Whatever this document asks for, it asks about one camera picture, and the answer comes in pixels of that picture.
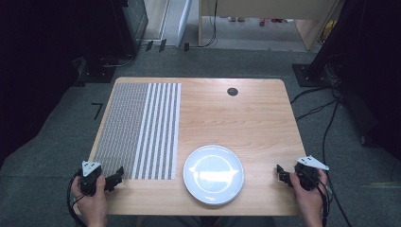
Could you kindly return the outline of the black equipment stand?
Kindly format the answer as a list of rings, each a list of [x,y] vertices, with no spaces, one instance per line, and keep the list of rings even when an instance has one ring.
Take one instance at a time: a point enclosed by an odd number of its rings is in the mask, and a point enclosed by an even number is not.
[[[109,83],[139,50],[148,15],[144,0],[79,0],[78,43],[85,66],[78,83]]]

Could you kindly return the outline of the grey white striped placemat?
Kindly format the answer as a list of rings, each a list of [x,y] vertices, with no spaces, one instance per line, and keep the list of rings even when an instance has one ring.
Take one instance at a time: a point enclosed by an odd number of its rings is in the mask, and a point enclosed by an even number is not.
[[[115,85],[94,158],[105,176],[176,178],[181,93],[180,83]]]

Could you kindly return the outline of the white round plate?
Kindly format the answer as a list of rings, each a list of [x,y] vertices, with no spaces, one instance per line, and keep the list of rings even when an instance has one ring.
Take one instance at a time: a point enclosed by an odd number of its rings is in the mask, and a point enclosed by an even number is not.
[[[244,170],[231,150],[207,145],[195,149],[186,159],[183,182],[196,200],[223,205],[239,195],[244,184]]]

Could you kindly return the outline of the yellow object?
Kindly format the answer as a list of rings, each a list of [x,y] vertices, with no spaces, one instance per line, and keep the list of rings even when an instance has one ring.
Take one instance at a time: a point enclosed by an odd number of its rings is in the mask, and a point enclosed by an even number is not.
[[[337,21],[336,20],[329,20],[326,26],[323,29],[323,32],[320,37],[320,42],[324,43],[328,36],[330,35],[331,31],[333,30],[334,26],[336,25]]]

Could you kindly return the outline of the white panel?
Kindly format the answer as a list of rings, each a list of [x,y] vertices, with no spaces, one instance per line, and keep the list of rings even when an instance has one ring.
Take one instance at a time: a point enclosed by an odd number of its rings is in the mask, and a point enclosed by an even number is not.
[[[183,33],[186,28],[186,24],[187,24],[190,10],[191,10],[191,6],[192,6],[192,0],[185,0],[185,4],[183,7],[183,13],[180,18],[178,32],[177,32],[177,40],[176,40],[176,44],[175,44],[176,47],[179,47],[180,43],[182,41]]]

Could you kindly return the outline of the black floor tape corner mark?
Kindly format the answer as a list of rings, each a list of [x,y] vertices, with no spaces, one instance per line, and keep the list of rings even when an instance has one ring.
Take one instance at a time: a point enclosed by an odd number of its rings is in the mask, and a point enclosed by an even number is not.
[[[94,116],[94,120],[97,120],[97,118],[98,118],[98,116],[99,116],[99,114],[100,114],[100,112],[101,112],[101,110],[102,110],[102,108],[103,108],[103,103],[98,103],[98,102],[92,102],[91,103],[91,106],[96,106],[97,107],[97,109],[96,109],[96,114],[95,114],[95,116]]]

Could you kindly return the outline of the person's left hand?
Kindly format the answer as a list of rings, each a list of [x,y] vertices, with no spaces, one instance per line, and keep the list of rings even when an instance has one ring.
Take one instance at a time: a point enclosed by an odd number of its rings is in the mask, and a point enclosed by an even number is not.
[[[85,220],[94,217],[107,218],[107,200],[104,192],[105,184],[105,177],[100,175],[96,181],[96,193],[92,197],[83,197],[78,201],[78,209]]]

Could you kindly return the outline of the black stand base plate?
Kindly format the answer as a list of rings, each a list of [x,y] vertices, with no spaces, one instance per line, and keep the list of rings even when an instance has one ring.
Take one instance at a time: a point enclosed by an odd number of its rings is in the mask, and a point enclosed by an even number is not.
[[[326,67],[314,64],[292,64],[292,69],[300,87],[333,87],[338,84]]]

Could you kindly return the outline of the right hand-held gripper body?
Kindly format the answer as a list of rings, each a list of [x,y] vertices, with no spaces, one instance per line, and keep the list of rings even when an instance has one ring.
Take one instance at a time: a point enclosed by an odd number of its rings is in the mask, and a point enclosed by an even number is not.
[[[318,186],[320,182],[319,169],[328,171],[329,166],[311,155],[297,159],[294,170],[304,190],[310,191]]]

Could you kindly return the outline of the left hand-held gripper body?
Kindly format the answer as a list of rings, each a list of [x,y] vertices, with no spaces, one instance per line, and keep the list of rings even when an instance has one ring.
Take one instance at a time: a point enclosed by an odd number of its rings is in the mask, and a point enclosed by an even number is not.
[[[88,161],[82,162],[78,185],[83,195],[93,196],[96,193],[96,181],[101,173],[101,163]]]

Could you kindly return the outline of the person's right hand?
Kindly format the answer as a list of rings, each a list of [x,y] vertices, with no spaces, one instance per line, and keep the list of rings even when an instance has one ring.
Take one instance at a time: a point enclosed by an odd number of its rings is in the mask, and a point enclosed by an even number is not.
[[[322,216],[323,199],[325,195],[325,186],[327,176],[321,169],[318,170],[320,175],[320,184],[313,190],[304,190],[300,185],[300,180],[295,173],[290,173],[289,177],[293,185],[295,198],[303,219],[320,218]]]

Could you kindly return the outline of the light wooden desk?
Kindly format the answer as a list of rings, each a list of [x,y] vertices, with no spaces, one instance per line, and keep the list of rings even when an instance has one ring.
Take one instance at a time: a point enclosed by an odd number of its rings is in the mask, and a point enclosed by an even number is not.
[[[198,43],[203,44],[203,18],[294,19],[306,50],[311,50],[342,0],[199,0]]]

